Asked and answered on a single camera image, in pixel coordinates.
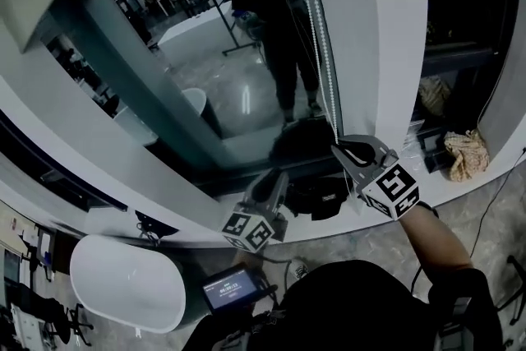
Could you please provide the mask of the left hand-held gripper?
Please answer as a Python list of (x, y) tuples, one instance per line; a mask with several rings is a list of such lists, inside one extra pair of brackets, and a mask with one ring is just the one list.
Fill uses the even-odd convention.
[(246, 191), (246, 202), (265, 203), (261, 210), (238, 202), (221, 227), (221, 234), (234, 247), (259, 252), (271, 239), (282, 242), (286, 219), (278, 212), (288, 189), (288, 174), (282, 169), (262, 173)]

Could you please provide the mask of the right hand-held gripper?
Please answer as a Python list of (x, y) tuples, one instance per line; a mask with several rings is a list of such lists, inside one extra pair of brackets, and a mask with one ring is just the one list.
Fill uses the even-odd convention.
[(419, 202), (413, 174), (375, 136), (341, 136), (331, 150), (355, 181), (358, 197), (371, 208), (398, 220)]

